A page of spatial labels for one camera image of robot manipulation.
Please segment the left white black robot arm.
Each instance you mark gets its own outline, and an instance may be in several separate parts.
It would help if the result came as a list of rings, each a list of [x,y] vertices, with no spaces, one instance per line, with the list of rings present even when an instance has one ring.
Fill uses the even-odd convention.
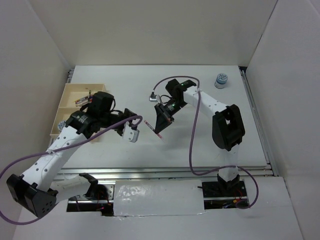
[[[52,145],[21,175],[12,174],[6,181],[12,198],[37,218],[47,215],[62,200],[83,195],[92,200],[99,193],[99,183],[88,173],[55,183],[54,179],[76,150],[107,131],[116,131],[123,139],[136,142],[142,116],[129,109],[114,110],[113,95],[98,91],[66,120]]]

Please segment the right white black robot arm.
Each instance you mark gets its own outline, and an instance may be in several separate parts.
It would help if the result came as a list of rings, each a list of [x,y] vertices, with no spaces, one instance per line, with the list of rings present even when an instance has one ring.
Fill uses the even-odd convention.
[[[240,181],[238,151],[245,135],[245,127],[237,105],[224,104],[200,89],[200,81],[186,76],[180,83],[177,76],[167,77],[165,86],[169,93],[167,103],[159,102],[154,106],[156,122],[154,132],[159,134],[174,121],[174,115],[186,105],[195,107],[194,122],[191,130],[188,161],[192,161],[193,143],[199,113],[211,120],[211,136],[215,145],[221,149],[223,166],[215,168],[218,190],[223,196],[230,196]]]

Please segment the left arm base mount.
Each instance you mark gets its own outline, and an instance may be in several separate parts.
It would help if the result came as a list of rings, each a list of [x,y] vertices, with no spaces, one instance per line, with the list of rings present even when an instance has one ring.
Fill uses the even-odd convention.
[[[112,217],[114,216],[114,190],[113,183],[98,183],[88,193],[69,198],[66,211],[68,213],[97,212],[102,216]]]

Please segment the blue white tape roll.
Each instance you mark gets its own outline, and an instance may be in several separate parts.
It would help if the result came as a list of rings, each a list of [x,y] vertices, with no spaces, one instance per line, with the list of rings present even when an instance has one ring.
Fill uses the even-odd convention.
[[[62,120],[57,124],[57,129],[59,132],[61,132],[63,130],[63,128],[66,126],[66,121]]]
[[[219,73],[216,76],[214,86],[218,89],[223,89],[228,82],[228,75],[225,73]]]

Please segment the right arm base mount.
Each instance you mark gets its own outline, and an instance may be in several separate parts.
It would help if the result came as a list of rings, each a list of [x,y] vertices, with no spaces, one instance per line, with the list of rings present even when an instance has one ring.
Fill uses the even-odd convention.
[[[219,175],[202,177],[197,186],[202,190],[204,209],[234,209],[249,206],[245,182],[238,174],[233,180],[225,181]]]

